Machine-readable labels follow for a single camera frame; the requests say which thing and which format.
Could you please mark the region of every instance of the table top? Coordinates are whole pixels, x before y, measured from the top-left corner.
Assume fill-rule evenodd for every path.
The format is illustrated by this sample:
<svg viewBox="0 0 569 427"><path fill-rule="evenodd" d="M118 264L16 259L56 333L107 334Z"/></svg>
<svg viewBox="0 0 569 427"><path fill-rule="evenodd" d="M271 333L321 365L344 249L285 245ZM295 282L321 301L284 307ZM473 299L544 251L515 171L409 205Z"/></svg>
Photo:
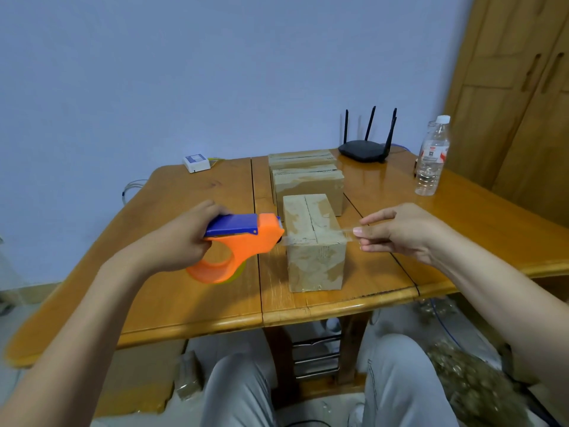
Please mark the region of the table top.
<svg viewBox="0 0 569 427"><path fill-rule="evenodd" d="M493 193L444 171L437 193L414 193L415 156L392 147L388 163L358 163L339 156L344 172L343 228L381 208L415 202L530 277L569 274L569 229L548 222ZM69 318L99 267L121 248L197 203L213 199L235 213L275 212L267 157L226 160L188 173L164 166L117 214L67 279L18 330L4 357L32 365ZM227 256L214 243L207 259ZM456 291L434 268L388 253L369 254L348 243L344 286L338 291L291 293L285 248L250 259L238 279L205 285L185 271L159 273L138 293L118 348L215 332L307 322L359 313Z"/></svg>
<svg viewBox="0 0 569 427"><path fill-rule="evenodd" d="M338 159L344 193L361 215L413 202L530 278L569 274L569 229L543 219L451 171L437 193L414 193L416 156L392 149L388 164ZM452 283L434 268L395 255L423 297L450 293Z"/></svg>
<svg viewBox="0 0 569 427"><path fill-rule="evenodd" d="M223 203L235 213L253 213L251 159L226 160L211 170L192 174L183 165L155 170L65 281L14 335L4 353L6 360L15 367L32 365L108 258L205 199ZM214 244L206 258L220 262L228 252L220 243ZM196 282L185 270L159 273L148 279L136 296L118 347L260 326L256 260L248 260L236 280L222 285Z"/></svg>

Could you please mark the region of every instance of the bottle label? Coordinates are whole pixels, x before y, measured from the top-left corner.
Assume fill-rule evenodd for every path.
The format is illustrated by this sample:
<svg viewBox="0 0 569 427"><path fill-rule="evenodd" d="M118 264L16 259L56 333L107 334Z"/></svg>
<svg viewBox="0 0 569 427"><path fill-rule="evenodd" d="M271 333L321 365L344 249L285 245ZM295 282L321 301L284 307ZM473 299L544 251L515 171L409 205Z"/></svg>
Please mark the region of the bottle label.
<svg viewBox="0 0 569 427"><path fill-rule="evenodd" d="M429 142L423 145L423 149L421 150L421 158L423 158L424 162L429 163L444 163L447 160L447 152L448 152L448 145L447 146L432 146Z"/></svg>

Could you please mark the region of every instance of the person's left hand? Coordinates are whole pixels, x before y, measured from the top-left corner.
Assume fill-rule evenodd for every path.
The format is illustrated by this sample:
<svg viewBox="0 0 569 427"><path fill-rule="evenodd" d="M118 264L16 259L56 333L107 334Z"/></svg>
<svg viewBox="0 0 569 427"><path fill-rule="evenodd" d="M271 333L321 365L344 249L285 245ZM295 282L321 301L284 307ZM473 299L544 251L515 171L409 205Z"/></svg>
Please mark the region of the person's left hand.
<svg viewBox="0 0 569 427"><path fill-rule="evenodd" d="M194 265L211 247L204 241L208 224L229 211L207 200L142 237L126 249L139 257L150 273L181 270Z"/></svg>

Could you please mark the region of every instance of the metal bar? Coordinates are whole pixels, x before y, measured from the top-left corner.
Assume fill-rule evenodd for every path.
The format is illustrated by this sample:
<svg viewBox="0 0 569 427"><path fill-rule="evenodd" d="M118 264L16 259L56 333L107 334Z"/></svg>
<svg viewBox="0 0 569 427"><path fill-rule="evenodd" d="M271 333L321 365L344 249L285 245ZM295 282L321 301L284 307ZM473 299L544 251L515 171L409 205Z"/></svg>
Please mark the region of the metal bar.
<svg viewBox="0 0 569 427"><path fill-rule="evenodd" d="M299 364L313 363L315 361L333 360L335 358L338 358L339 356L340 356L339 352L327 353L326 355L320 355L320 356L310 356L308 358L303 358L302 360L296 360L294 364L295 366L297 366Z"/></svg>
<svg viewBox="0 0 569 427"><path fill-rule="evenodd" d="M338 334L338 335L331 335L328 337L318 337L316 339L303 340L301 342L293 343L293 348L314 346L315 344L320 344L320 343L337 342L338 340L340 340L341 337L342 337L341 334Z"/></svg>
<svg viewBox="0 0 569 427"><path fill-rule="evenodd" d="M327 368L325 370L318 370L317 372L306 373L305 375L297 376L296 380L309 379L311 377L319 377L319 376L331 376L337 372L338 372L338 367Z"/></svg>

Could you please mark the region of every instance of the person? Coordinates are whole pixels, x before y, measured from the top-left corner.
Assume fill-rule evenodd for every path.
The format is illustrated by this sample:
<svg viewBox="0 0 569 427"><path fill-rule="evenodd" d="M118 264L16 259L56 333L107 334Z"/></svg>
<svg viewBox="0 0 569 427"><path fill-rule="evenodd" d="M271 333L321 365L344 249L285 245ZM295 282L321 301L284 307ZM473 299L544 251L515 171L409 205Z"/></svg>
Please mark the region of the person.
<svg viewBox="0 0 569 427"><path fill-rule="evenodd" d="M0 411L6 427L88 426L122 325L153 273L195 264L208 223L228 210L206 201L106 261L75 312ZM402 253L443 272L527 362L569 401L569 307L522 273L414 204L383 209L354 229L361 250ZM73 351L69 344L73 342ZM455 426L421 348L382 337L368 361L364 427ZM205 389L202 426L276 426L267 381L246 355L220 360Z"/></svg>

